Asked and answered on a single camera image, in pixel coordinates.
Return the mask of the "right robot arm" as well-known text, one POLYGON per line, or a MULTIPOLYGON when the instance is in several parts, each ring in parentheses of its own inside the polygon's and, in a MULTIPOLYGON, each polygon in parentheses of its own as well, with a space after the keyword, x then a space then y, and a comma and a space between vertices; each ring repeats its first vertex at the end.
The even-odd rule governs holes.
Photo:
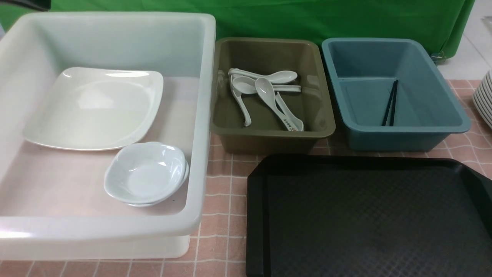
POLYGON ((34 11, 49 11, 52 6, 51 0, 0 0, 0 3, 34 11))

